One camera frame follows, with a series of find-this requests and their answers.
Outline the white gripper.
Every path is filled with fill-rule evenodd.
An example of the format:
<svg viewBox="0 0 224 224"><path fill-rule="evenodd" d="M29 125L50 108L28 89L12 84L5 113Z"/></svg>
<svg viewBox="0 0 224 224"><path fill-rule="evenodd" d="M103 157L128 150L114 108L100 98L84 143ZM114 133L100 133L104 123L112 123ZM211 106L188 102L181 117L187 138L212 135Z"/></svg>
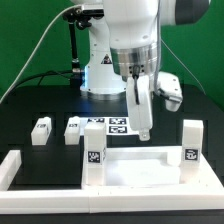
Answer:
<svg viewBox="0 0 224 224"><path fill-rule="evenodd" d="M153 126L153 118L148 76L140 76L137 80L128 78L126 102L131 129L139 131L140 141L149 141L148 130Z"/></svg>

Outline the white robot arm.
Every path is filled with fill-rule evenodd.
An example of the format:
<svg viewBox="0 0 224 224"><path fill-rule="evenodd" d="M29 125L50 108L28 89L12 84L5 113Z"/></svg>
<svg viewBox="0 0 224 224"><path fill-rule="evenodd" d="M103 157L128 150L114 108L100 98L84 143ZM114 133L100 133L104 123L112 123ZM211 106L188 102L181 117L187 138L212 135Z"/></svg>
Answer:
<svg viewBox="0 0 224 224"><path fill-rule="evenodd" d="M77 27L90 37L81 93L102 100L125 95L131 129L149 140L153 96L163 97L170 111L183 100L178 78L160 70L161 27L197 22L211 0L70 1Z"/></svg>

